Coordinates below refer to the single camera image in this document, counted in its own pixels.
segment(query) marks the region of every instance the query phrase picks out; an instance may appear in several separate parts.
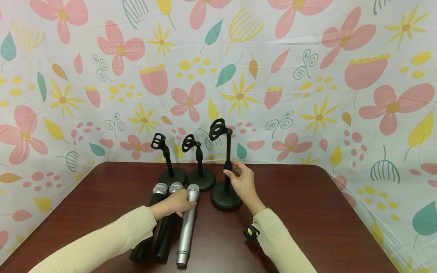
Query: sleeve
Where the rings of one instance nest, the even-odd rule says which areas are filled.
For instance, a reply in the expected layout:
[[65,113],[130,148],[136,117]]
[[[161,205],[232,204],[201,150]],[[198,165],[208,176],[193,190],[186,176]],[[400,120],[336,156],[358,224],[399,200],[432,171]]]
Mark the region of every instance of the sleeve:
[[106,260],[133,249],[153,236],[156,220],[149,207],[141,206],[109,225],[63,247],[29,273],[89,273]]
[[280,273],[317,273],[279,217],[264,209],[253,217],[258,242]]

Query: wooden table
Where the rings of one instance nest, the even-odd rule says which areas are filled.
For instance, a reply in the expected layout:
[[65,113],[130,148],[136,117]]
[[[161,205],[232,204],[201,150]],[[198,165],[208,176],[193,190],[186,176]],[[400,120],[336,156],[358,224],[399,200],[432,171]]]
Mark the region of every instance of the wooden table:
[[[194,164],[178,165],[187,172]],[[223,180],[223,165],[207,164]],[[275,211],[318,273],[397,273],[328,174],[309,165],[249,165],[257,192]],[[152,188],[166,168],[160,163],[107,162],[97,166],[0,267],[0,272],[25,273],[59,248],[148,205]],[[243,229],[251,215],[243,205],[221,212],[201,194],[187,273],[277,272],[257,242],[245,243]],[[179,272],[176,249],[180,221],[173,229],[166,265],[135,264],[129,252],[95,272]]]

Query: microphone grille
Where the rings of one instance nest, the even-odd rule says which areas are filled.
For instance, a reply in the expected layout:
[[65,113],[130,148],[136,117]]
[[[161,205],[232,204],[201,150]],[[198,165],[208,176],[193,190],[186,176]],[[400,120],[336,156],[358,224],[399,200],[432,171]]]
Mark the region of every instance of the microphone grille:
[[153,187],[153,194],[167,195],[168,187],[164,183],[158,183]]

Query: tabletop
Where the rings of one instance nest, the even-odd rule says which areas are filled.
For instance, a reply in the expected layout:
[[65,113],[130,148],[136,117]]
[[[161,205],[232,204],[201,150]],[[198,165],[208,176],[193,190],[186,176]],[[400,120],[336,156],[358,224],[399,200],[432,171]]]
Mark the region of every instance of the tabletop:
[[[195,164],[174,164],[189,173]],[[288,228],[318,273],[397,273],[330,176],[311,165],[248,165],[257,193]],[[205,164],[223,181],[222,164]],[[38,262],[74,240],[148,205],[165,163],[106,162],[65,198],[0,267],[0,272],[28,272]],[[186,273],[277,272],[257,242],[246,243],[252,222],[243,205],[233,212],[213,207],[210,192],[201,193]],[[151,258],[129,260],[130,251],[106,261],[96,273],[170,273],[176,268],[181,220],[173,229],[167,264]]]

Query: desktop microphone stand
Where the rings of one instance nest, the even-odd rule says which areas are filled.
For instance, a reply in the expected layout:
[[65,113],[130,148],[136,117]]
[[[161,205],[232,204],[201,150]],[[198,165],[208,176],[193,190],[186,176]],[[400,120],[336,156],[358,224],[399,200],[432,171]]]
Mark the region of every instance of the desktop microphone stand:
[[[227,128],[225,120],[219,118],[215,120],[210,127],[209,138],[214,141],[219,136],[226,134],[226,161],[225,169],[232,171],[231,163],[231,138],[232,130]],[[221,211],[234,211],[238,209],[242,201],[231,185],[231,180],[225,175],[224,182],[218,182],[211,190],[211,202]]]
[[184,141],[182,142],[182,151],[188,152],[191,148],[196,147],[196,160],[198,168],[188,174],[188,185],[197,184],[200,191],[206,191],[214,186],[215,174],[210,169],[203,168],[203,153],[200,146],[200,142],[194,139],[194,135],[189,134],[184,138]]
[[155,150],[162,150],[163,155],[165,158],[165,161],[167,163],[167,170],[163,171],[159,178],[159,183],[164,183],[168,187],[171,186],[171,184],[175,182],[179,182],[182,185],[184,185],[187,181],[187,173],[181,169],[181,168],[173,168],[171,164],[170,159],[170,150],[168,149],[167,145],[165,144],[166,137],[161,133],[156,133],[153,137],[152,144],[150,147],[152,147]]

